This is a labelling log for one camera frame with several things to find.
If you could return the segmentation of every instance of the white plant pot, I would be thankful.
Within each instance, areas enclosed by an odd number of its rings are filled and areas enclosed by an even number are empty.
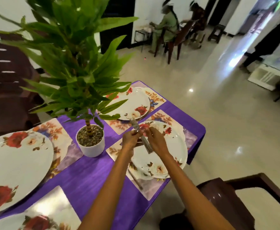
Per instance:
[[[104,131],[103,131],[103,138],[102,138],[102,140],[98,144],[96,144],[94,146],[91,146],[91,147],[82,146],[78,142],[78,140],[77,140],[78,132],[76,134],[76,141],[77,141],[81,151],[83,152],[83,154],[85,156],[87,156],[87,157],[97,157],[98,155],[100,155],[104,151],[104,149],[105,149],[105,133],[104,133]]]

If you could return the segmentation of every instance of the green dress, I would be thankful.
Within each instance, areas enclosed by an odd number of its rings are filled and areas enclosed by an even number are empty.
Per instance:
[[[161,36],[163,27],[168,27],[171,31],[174,31],[174,32],[176,32],[178,30],[177,29],[177,20],[172,12],[167,13],[163,17],[161,23],[155,27],[155,30],[153,32],[153,42],[152,42],[152,48],[151,48],[151,50],[153,52],[156,50],[157,40]],[[173,39],[174,37],[175,37],[175,34],[173,34],[170,31],[165,31],[165,35],[164,35],[163,39],[165,42],[167,42],[167,41],[170,41],[171,39]]]

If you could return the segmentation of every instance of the white side table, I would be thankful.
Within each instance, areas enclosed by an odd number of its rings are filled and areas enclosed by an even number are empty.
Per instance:
[[[270,55],[263,63],[254,70],[248,78],[253,82],[268,90],[274,90],[275,85],[280,81],[280,62],[277,62],[279,56]]]

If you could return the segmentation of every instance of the silverware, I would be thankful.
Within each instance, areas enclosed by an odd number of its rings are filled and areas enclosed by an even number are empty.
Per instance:
[[[140,131],[140,127],[139,127],[139,124],[137,123],[137,121],[134,119],[134,118],[131,118],[130,119],[130,122],[131,122],[131,125],[132,127],[137,131],[139,132]],[[147,141],[147,139],[145,138],[145,136],[141,136],[141,140],[142,142],[144,143],[144,146],[148,152],[148,154],[151,154],[153,151],[150,143]]]
[[[130,176],[133,178],[133,180],[135,181],[135,183],[138,185],[140,190],[143,190],[142,185],[140,185],[140,183],[137,181],[137,179],[135,178],[135,176],[130,172],[129,168],[127,169],[128,173],[130,174]]]

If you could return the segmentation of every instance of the artificial plant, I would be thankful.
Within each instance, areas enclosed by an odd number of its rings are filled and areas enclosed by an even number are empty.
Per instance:
[[[67,115],[69,121],[84,119],[87,132],[92,135],[90,120],[103,128],[98,116],[115,120],[119,114],[109,116],[126,100],[108,105],[118,92],[125,92],[130,82],[118,82],[122,66],[130,54],[118,58],[116,48],[125,35],[114,39],[105,54],[99,53],[94,34],[129,24],[137,17],[101,18],[109,0],[27,0],[37,22],[27,23],[25,16],[15,22],[0,14],[0,18],[20,28],[4,34],[22,34],[27,31],[32,39],[0,43],[16,46],[41,66],[50,77],[40,77],[43,83],[26,80],[33,89],[25,90],[45,95],[53,101],[38,106],[37,112],[52,112],[52,117]],[[47,84],[57,85],[59,89]]]

